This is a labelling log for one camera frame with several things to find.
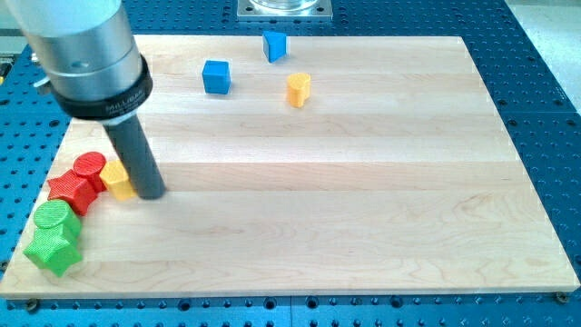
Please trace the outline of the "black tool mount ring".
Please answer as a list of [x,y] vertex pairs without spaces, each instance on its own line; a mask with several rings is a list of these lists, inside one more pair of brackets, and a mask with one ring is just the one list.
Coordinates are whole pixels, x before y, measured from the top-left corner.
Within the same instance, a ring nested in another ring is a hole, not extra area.
[[53,97],[66,114],[82,120],[102,121],[130,114],[148,99],[153,90],[153,79],[143,55],[141,61],[142,71],[139,77],[120,94],[99,101],[80,101],[59,94],[51,86]]

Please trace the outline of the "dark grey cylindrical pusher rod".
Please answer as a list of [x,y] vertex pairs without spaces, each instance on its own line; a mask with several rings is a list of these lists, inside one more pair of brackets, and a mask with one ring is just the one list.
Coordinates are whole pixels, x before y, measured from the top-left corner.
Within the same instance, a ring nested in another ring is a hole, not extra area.
[[138,116],[114,119],[104,123],[103,128],[137,195],[144,200],[163,197],[166,191],[164,180]]

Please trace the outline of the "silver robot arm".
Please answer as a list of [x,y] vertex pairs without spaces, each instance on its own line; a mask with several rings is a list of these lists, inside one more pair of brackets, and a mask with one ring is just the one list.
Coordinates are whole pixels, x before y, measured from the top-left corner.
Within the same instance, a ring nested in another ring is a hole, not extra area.
[[45,77],[38,90],[68,115],[103,125],[138,196],[165,185],[137,116],[153,79],[120,0],[8,0]]

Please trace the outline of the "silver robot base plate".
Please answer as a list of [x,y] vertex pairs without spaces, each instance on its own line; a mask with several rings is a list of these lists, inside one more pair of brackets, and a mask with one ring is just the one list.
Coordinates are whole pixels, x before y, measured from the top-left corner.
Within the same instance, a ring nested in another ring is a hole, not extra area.
[[316,21],[333,17],[331,0],[238,0],[239,21]]

